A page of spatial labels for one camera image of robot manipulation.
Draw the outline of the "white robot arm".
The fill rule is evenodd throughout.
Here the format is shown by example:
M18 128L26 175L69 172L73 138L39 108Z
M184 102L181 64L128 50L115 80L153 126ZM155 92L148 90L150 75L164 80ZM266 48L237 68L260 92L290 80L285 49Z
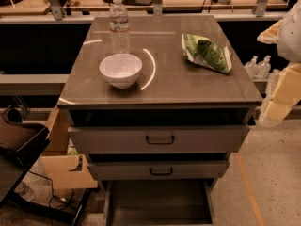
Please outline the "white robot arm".
M269 76L261 104L259 123L272 127L281 124L301 101L301 0L281 20L261 32L257 41L275 44L277 54L288 61L282 71Z

